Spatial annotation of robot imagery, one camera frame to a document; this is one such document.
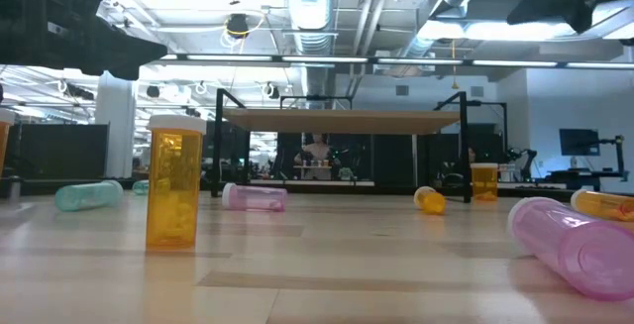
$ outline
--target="monitor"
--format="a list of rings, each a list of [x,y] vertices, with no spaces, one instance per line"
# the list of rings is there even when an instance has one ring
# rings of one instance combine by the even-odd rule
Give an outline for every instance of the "monitor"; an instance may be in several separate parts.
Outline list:
[[[559,130],[562,156],[600,156],[598,131]]]

